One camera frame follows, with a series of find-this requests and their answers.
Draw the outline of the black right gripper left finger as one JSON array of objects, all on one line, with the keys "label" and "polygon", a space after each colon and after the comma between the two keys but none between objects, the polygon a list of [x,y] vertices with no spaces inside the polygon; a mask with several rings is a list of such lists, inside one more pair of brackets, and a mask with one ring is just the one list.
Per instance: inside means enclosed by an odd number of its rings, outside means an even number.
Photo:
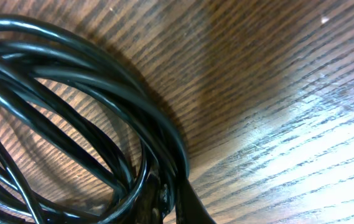
[{"label": "black right gripper left finger", "polygon": [[160,192],[158,176],[150,174],[123,224],[163,224],[159,208]]}]

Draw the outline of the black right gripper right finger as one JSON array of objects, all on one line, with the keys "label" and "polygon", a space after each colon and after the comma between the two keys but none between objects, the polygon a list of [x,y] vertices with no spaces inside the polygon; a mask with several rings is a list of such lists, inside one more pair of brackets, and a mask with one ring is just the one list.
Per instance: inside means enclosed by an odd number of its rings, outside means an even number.
[{"label": "black right gripper right finger", "polygon": [[193,190],[190,182],[184,179],[177,188],[175,204],[177,224],[215,224]]}]

